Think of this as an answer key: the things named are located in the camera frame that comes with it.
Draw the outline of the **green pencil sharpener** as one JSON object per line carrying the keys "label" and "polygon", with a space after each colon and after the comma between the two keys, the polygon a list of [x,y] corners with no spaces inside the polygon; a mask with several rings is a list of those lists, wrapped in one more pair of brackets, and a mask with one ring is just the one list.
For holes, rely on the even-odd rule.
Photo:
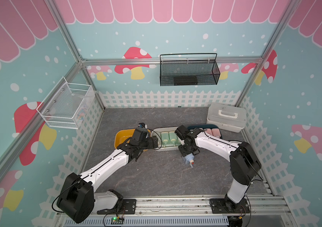
{"label": "green pencil sharpener", "polygon": [[159,133],[155,132],[155,134],[158,136],[159,142],[162,143],[162,138]]}
{"label": "green pencil sharpener", "polygon": [[162,147],[169,146],[169,132],[165,131],[161,133]]}
{"label": "green pencil sharpener", "polygon": [[170,131],[169,132],[169,145],[171,146],[171,147],[175,147],[175,146],[177,146],[178,145],[178,137],[177,137],[177,135],[175,134],[175,132],[174,131]]}

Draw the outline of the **yellow plastic storage box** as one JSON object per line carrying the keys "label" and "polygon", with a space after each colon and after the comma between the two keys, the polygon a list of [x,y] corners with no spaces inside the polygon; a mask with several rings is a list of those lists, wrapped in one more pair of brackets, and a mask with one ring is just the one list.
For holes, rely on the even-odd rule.
{"label": "yellow plastic storage box", "polygon": [[129,151],[134,148],[146,148],[150,131],[145,128],[127,129],[119,131],[115,136],[114,147]]}

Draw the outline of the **white plastic storage box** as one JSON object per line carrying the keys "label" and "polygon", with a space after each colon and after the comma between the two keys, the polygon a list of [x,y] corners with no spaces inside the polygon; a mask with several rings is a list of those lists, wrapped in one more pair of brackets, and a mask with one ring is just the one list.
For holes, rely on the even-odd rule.
{"label": "white plastic storage box", "polygon": [[[151,131],[151,136],[156,136],[157,139],[158,139],[158,136],[155,134],[155,132],[159,133],[160,136],[161,136],[161,133],[162,132],[170,132],[170,131],[176,131],[177,127],[167,127],[167,128],[157,128],[157,129],[154,129]],[[159,142],[159,139],[158,139],[158,147],[156,150],[158,151],[170,151],[170,150],[178,150],[178,146],[181,145],[181,140],[180,138],[178,137],[178,145],[175,146],[175,147],[171,147],[170,145],[168,147],[162,147],[162,143]]]}

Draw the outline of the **pink pencil sharpener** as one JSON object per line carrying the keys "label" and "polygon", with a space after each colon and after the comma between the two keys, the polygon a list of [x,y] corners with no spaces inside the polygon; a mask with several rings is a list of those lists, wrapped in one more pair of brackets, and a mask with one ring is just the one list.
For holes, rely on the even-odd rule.
{"label": "pink pencil sharpener", "polygon": [[212,129],[207,128],[207,129],[205,129],[205,132],[206,132],[207,134],[209,134],[209,135],[213,136]]}
{"label": "pink pencil sharpener", "polygon": [[220,132],[220,130],[219,129],[217,129],[217,128],[213,128],[212,129],[212,135],[214,136],[214,137],[216,137],[216,138],[221,138],[221,132]]}

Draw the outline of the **blue pencil sharpener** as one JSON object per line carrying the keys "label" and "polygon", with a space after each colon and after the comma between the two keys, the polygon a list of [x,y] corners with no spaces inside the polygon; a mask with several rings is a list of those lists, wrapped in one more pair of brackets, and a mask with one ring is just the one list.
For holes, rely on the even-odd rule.
{"label": "blue pencil sharpener", "polygon": [[185,157],[182,157],[182,159],[185,162],[185,164],[190,165],[191,168],[193,168],[194,167],[194,157],[195,156],[191,153],[191,154],[186,155]]}

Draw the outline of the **dark teal storage box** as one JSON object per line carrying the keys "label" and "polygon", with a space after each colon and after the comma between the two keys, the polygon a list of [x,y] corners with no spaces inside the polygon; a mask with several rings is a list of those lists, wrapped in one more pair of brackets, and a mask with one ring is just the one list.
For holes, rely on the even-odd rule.
{"label": "dark teal storage box", "polygon": [[209,129],[213,129],[213,128],[219,129],[219,127],[214,125],[214,124],[194,124],[194,125],[190,125],[190,126],[187,127],[187,129],[190,130],[190,131],[195,129],[195,128],[200,128],[200,129],[203,129],[203,130],[205,130],[207,128],[209,128]]}

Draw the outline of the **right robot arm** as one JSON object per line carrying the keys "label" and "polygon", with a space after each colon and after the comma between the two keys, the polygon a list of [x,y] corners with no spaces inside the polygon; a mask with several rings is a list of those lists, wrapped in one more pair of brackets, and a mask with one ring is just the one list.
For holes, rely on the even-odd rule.
{"label": "right robot arm", "polygon": [[194,156],[200,148],[229,161],[233,181],[224,201],[230,209],[241,203],[254,180],[263,180],[259,174],[261,163],[249,143],[225,141],[200,128],[188,130],[183,125],[175,130],[175,134],[181,140],[179,151],[187,164],[194,164]]}

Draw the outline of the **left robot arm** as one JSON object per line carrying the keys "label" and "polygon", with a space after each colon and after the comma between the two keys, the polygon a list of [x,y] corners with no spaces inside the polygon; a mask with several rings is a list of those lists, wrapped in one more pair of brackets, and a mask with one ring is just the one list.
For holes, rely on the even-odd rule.
{"label": "left robot arm", "polygon": [[100,163],[81,174],[69,174],[53,204],[77,224],[99,211],[119,214],[124,209],[120,193],[108,190],[95,195],[95,191],[118,169],[138,160],[144,150],[158,146],[158,136],[152,136],[149,129],[137,127],[132,137],[125,139]]}

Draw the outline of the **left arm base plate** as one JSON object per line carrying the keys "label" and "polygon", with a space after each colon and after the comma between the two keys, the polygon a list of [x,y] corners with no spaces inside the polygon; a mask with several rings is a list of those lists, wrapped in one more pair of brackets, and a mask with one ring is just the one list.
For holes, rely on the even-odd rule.
{"label": "left arm base plate", "polygon": [[136,199],[118,199],[111,209],[99,210],[97,211],[97,214],[116,214],[118,216],[123,214],[135,214],[136,202]]}

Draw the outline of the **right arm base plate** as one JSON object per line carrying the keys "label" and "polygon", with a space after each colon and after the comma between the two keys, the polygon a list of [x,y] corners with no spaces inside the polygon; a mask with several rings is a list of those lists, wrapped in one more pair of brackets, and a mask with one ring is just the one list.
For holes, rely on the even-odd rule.
{"label": "right arm base plate", "polygon": [[250,205],[248,201],[243,198],[239,203],[234,203],[228,198],[214,198],[209,200],[213,214],[240,214],[246,215],[250,213]]}

